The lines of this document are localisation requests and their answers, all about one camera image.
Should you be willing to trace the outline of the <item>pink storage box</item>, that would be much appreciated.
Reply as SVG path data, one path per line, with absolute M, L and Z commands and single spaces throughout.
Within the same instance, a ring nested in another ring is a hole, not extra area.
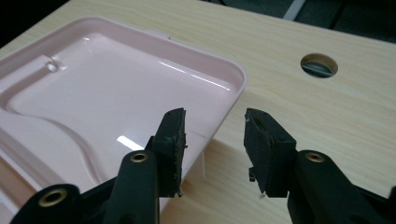
M 100 17 L 0 58 L 0 224 L 47 186 L 114 177 L 175 108 L 189 173 L 246 83 L 231 61 Z

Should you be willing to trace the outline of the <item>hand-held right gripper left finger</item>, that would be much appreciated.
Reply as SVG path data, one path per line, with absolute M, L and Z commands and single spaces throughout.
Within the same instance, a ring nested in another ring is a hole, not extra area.
M 146 147 L 122 159 L 104 224 L 160 224 L 160 199 L 181 194 L 185 116 L 182 107 L 166 112 Z

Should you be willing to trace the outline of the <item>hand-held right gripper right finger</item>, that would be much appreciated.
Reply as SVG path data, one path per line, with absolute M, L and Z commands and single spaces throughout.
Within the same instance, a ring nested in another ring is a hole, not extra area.
M 244 146 L 249 179 L 270 198 L 286 198 L 293 224 L 388 224 L 327 155 L 297 150 L 268 113 L 249 108 Z

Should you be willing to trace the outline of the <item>white desk leg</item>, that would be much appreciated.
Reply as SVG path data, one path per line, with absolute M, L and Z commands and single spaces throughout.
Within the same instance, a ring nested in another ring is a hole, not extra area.
M 284 14 L 283 19 L 286 21 L 295 21 L 305 2 L 306 0 L 293 0 Z

